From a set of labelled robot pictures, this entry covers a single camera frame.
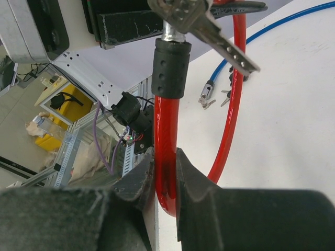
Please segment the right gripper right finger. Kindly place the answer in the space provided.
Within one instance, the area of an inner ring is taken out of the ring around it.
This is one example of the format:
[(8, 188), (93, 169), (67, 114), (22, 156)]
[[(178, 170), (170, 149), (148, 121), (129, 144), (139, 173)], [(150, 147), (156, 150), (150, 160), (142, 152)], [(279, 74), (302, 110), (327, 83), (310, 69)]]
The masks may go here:
[(313, 190), (226, 189), (176, 152), (182, 250), (334, 250), (334, 205)]

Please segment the red cable lock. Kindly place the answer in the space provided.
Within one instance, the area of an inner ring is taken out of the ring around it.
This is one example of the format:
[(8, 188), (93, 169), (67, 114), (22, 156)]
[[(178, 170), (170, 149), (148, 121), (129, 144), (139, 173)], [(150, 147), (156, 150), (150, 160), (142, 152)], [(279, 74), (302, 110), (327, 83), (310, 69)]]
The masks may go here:
[[(234, 43), (245, 53), (246, 14), (233, 15)], [(154, 168), (155, 190), (162, 209), (176, 216), (176, 150), (178, 112), (184, 96), (189, 67), (191, 44), (185, 35), (164, 21), (163, 35), (155, 42), (152, 93), (154, 103)], [(233, 99), (227, 115), (226, 127), (209, 179), (217, 182), (228, 158), (235, 132), (243, 77), (234, 68)]]

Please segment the yellow storage box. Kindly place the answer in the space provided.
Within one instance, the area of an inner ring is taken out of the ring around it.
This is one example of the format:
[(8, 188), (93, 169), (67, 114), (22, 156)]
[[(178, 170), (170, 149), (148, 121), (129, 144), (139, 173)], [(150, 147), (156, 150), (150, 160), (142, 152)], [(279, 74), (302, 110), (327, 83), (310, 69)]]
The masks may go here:
[(87, 115), (93, 101), (78, 87), (63, 77), (45, 88), (35, 106), (40, 106), (53, 122), (63, 129)]

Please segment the red cable lock keys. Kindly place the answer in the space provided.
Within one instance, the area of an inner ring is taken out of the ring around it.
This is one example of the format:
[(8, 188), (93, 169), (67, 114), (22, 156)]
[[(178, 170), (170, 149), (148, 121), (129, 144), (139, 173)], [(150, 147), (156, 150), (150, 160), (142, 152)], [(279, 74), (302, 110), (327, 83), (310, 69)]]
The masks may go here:
[(190, 32), (199, 40), (210, 45), (242, 75), (260, 71), (239, 47), (221, 33), (209, 8), (213, 1), (148, 1), (149, 7), (178, 32)]

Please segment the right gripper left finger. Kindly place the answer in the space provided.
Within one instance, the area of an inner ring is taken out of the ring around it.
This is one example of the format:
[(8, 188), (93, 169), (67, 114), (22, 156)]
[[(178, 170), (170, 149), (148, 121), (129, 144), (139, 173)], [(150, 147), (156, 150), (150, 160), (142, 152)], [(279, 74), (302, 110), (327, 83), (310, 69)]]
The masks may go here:
[(109, 187), (1, 191), (1, 250), (154, 250), (153, 148)]

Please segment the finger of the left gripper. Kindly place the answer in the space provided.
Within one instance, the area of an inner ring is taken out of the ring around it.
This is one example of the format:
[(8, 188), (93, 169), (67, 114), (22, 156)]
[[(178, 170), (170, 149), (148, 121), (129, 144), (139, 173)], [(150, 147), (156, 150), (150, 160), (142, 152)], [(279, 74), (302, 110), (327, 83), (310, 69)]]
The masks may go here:
[(139, 41), (162, 34), (163, 20), (147, 1), (82, 1), (87, 28), (96, 42), (105, 47)]
[(213, 1), (206, 15), (213, 18), (221, 18), (238, 14), (259, 13), (267, 9), (266, 3), (258, 1)]

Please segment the clear plastic bottle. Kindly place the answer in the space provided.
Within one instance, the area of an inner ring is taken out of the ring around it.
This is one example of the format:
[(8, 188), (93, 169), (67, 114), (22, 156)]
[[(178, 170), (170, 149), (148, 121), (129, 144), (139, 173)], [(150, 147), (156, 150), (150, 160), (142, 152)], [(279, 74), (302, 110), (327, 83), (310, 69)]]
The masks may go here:
[(63, 129), (46, 117), (35, 116), (32, 121), (38, 128), (53, 137), (58, 136), (62, 138), (64, 135)]

